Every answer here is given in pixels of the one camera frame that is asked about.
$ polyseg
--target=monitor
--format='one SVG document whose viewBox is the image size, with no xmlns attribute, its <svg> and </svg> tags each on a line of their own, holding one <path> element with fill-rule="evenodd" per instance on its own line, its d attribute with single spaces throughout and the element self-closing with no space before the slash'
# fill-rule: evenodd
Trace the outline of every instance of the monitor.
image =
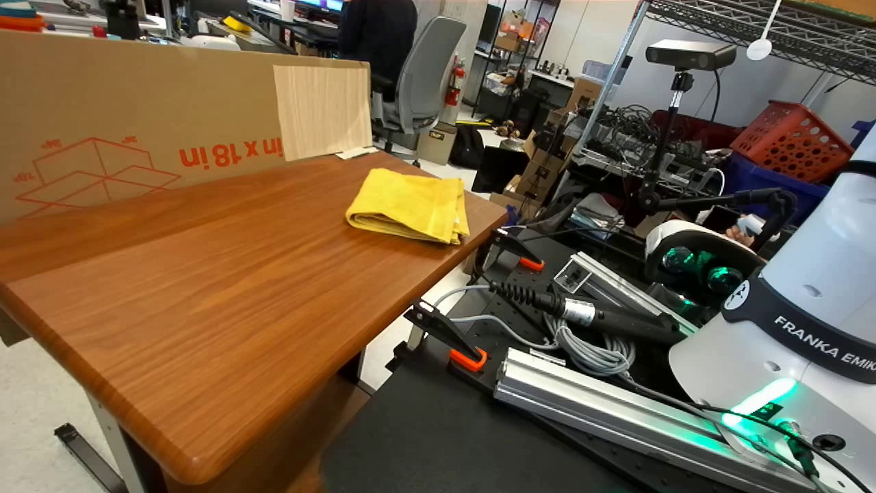
<svg viewBox="0 0 876 493">
<path fill-rule="evenodd" d="M 297 0 L 297 9 L 307 20 L 331 20 L 339 22 L 345 0 Z"/>
</svg>

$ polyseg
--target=office chair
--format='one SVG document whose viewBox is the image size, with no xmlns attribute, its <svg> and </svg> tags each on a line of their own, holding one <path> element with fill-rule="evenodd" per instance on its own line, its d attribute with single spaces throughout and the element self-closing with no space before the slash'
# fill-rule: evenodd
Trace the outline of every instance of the office chair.
<svg viewBox="0 0 876 493">
<path fill-rule="evenodd" d="M 452 54 L 463 37 L 467 24 L 454 20 L 430 20 L 422 36 L 415 40 L 404 73 L 397 79 L 394 100 L 385 100 L 385 94 L 374 94 L 375 117 L 385 125 L 385 150 L 393 154 L 394 133 L 415 133 L 415 165 L 420 131 L 439 122 L 443 107 L 443 88 Z"/>
</svg>

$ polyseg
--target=wooden table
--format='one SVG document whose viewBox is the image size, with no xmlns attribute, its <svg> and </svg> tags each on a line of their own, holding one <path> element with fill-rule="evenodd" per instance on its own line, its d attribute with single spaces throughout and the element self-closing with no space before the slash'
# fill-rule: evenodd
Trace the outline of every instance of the wooden table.
<svg viewBox="0 0 876 493">
<path fill-rule="evenodd" d="M 435 246 L 349 226 L 386 154 L 0 226 L 0 300 L 179 481 L 204 485 L 504 220 Z"/>
</svg>

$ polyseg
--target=person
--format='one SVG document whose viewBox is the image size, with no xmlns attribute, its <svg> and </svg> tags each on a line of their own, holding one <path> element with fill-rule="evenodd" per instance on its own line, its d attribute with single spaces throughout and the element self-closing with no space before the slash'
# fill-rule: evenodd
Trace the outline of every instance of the person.
<svg viewBox="0 0 876 493">
<path fill-rule="evenodd" d="M 415 29 L 415 0 L 349 0 L 339 22 L 339 51 L 342 58 L 368 59 L 375 91 L 385 99 L 394 99 Z"/>
</svg>

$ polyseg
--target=yellow cloth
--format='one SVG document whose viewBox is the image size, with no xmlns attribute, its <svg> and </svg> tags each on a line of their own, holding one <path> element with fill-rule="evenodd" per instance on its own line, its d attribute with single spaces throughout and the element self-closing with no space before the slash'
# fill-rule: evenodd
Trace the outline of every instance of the yellow cloth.
<svg viewBox="0 0 876 493">
<path fill-rule="evenodd" d="M 463 180 L 370 169 L 349 221 L 386 235 L 460 244 L 469 235 Z"/>
</svg>

